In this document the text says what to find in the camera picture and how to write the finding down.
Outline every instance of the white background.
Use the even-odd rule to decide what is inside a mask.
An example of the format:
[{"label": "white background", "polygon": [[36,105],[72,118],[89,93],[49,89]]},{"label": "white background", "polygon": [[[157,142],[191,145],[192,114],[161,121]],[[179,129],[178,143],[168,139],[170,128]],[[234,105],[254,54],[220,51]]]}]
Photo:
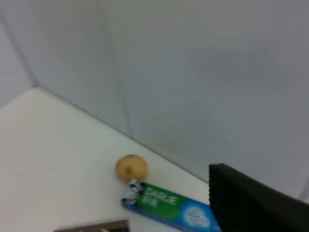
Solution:
[{"label": "white background", "polygon": [[0,3],[44,87],[202,179],[225,162],[299,197],[308,1]]}]

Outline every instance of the white surface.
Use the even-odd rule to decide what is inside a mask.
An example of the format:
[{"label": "white surface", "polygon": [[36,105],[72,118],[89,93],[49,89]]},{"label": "white surface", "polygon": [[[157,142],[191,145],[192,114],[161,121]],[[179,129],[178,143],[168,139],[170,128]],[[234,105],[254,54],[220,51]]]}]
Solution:
[{"label": "white surface", "polygon": [[101,0],[133,137],[207,179],[298,197],[309,174],[309,1]]},{"label": "white surface", "polygon": [[114,165],[127,154],[147,160],[149,183],[208,202],[207,184],[49,92],[27,91],[0,109],[0,231],[114,217],[136,232],[176,231],[121,207]]},{"label": "white surface", "polygon": [[41,86],[128,134],[97,0],[0,0]]},{"label": "white surface", "polygon": [[0,19],[0,107],[16,98],[32,84]]}]

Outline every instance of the toothpaste box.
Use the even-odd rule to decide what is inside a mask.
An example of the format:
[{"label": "toothpaste box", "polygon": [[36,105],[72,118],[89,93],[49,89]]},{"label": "toothpaste box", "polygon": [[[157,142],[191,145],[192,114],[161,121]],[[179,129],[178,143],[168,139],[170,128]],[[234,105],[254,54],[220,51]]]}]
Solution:
[{"label": "toothpaste box", "polygon": [[209,205],[132,179],[122,199],[124,208],[183,232],[220,232]]}]

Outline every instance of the black textured object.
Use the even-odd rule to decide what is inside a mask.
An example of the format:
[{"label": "black textured object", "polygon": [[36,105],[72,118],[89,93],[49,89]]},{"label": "black textured object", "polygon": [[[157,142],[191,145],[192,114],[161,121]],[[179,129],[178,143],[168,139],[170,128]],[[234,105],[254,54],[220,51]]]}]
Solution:
[{"label": "black textured object", "polygon": [[225,164],[209,166],[210,207],[223,232],[309,232],[309,205]]}]

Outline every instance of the white table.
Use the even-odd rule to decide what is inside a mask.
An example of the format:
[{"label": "white table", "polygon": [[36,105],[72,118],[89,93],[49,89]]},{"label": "white table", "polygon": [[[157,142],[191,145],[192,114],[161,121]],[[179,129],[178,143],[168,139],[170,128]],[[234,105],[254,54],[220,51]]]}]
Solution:
[{"label": "white table", "polygon": [[208,203],[208,185],[41,88],[0,109],[0,231],[52,232],[129,218],[135,232],[177,230],[122,208],[123,155],[150,166],[147,182]]}]

